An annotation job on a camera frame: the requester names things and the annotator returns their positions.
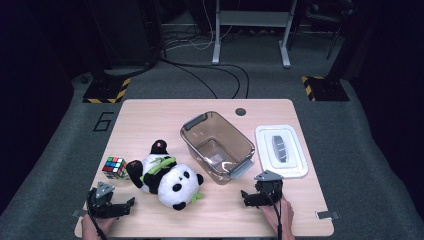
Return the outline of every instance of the transparent plastic bin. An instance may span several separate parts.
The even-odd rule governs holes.
[[[217,112],[191,119],[180,134],[191,156],[219,185],[239,178],[253,165],[253,143]]]

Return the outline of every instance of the human hand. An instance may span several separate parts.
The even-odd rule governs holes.
[[[113,223],[119,218],[96,218],[97,226],[107,235],[112,227]],[[97,229],[94,226],[91,218],[88,214],[85,214],[81,220],[82,225],[82,239],[83,240],[97,240],[101,239],[97,233]]]
[[[293,222],[293,216],[294,211],[293,207],[291,206],[291,203],[286,200],[286,198],[283,196],[281,200],[277,203],[275,203],[275,206],[277,209],[280,206],[281,202],[281,225],[283,227],[283,240],[292,240],[295,239],[294,235],[291,231],[292,222]],[[259,209],[261,209],[262,213],[265,215],[266,220],[269,224],[271,224],[272,228],[278,235],[278,219],[277,214],[275,213],[275,209],[273,206],[259,206]]]

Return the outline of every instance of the panda plush toy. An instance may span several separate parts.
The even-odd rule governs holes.
[[[137,188],[157,194],[162,204],[180,211],[203,197],[199,192],[203,176],[185,164],[177,164],[166,148],[164,140],[155,141],[144,160],[127,164],[127,172]]]

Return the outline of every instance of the cable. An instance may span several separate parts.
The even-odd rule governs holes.
[[[175,67],[177,67],[177,68],[179,68],[179,69],[181,69],[181,70],[183,70],[185,72],[188,72],[189,74],[193,75],[195,78],[197,78],[201,83],[203,83],[203,85],[205,85],[212,92],[212,94],[215,96],[216,99],[218,99],[218,97],[216,96],[215,92],[204,81],[202,81],[202,79],[200,79],[194,73],[192,73],[192,72],[188,71],[187,69],[184,69],[184,68],[182,68],[182,67],[180,67],[178,65],[175,65],[175,64],[172,64],[172,65],[174,65]]]
[[[87,194],[87,212],[88,216],[90,216],[91,221],[93,222],[94,227],[96,228],[97,234],[100,236],[102,240],[107,240],[106,235],[103,233],[102,229],[97,225],[96,219],[93,217],[90,211],[90,198],[92,195],[90,195],[90,192]]]
[[[176,63],[176,62],[171,62],[171,61],[169,61],[169,60],[167,60],[167,59],[163,59],[163,58],[159,58],[159,61],[162,61],[162,62],[165,62],[165,63],[168,63],[168,64],[171,64],[171,65],[174,65],[174,66],[180,66],[180,67],[192,67],[192,68],[207,68],[207,69],[214,69],[214,70],[219,70],[219,71],[222,71],[222,72],[226,72],[226,73],[228,73],[228,74],[230,74],[230,75],[232,75],[235,79],[236,79],[236,81],[237,81],[237,91],[235,92],[235,94],[233,95],[233,97],[232,97],[232,99],[234,99],[236,96],[237,96],[237,94],[238,94],[238,92],[240,91],[240,80],[239,80],[239,78],[235,75],[235,74],[233,74],[233,73],[231,73],[231,72],[229,72],[229,71],[227,71],[227,70],[224,70],[224,69],[221,69],[221,68],[218,68],[217,66],[210,66],[210,65],[196,65],[196,64],[185,64],[185,63]],[[244,69],[242,69],[241,67],[239,67],[239,66],[237,66],[237,65],[232,65],[232,64],[225,64],[225,65],[219,65],[219,66],[229,66],[229,67],[236,67],[236,68],[238,68],[238,69],[240,69],[240,70],[242,70],[243,72],[244,72],[244,74],[246,75],[246,77],[247,77],[247,92],[246,92],[246,98],[247,98],[247,96],[248,96],[248,90],[249,90],[249,76],[248,76],[248,74],[247,74],[247,72],[244,70]]]
[[[272,202],[272,206],[274,207],[275,214],[277,215],[278,220],[278,240],[283,239],[283,225],[281,224],[281,200],[280,200],[280,211],[278,211],[277,207],[275,206],[274,201],[272,198],[266,193],[264,188],[261,188],[261,190],[264,192],[264,194],[269,198],[269,200]]]

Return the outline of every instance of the wooden table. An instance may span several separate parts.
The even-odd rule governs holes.
[[[238,116],[237,108],[246,115]],[[258,153],[255,162],[239,179],[226,185],[217,185],[190,156],[187,144],[180,136],[184,123],[207,111],[216,111],[232,123],[256,145],[255,129],[259,125],[291,125],[298,135],[308,163],[309,172],[301,179],[284,180],[283,193],[295,211],[292,231],[295,236],[329,236],[334,227],[331,220],[319,220],[316,211],[327,206],[306,145],[293,103],[286,99],[163,99],[127,100],[123,103],[99,169],[92,183],[103,181],[116,187],[112,203],[125,203],[135,197],[128,216],[117,221],[109,237],[275,237],[262,212],[245,207],[240,190],[255,193],[254,177],[263,172]],[[200,191],[205,194],[196,204],[182,211],[162,205],[156,195],[137,189],[130,180],[107,179],[101,171],[109,156],[124,158],[127,162],[144,159],[152,143],[164,139],[168,152],[177,162],[190,165],[202,174],[205,182]],[[81,237],[78,221],[75,235]]]

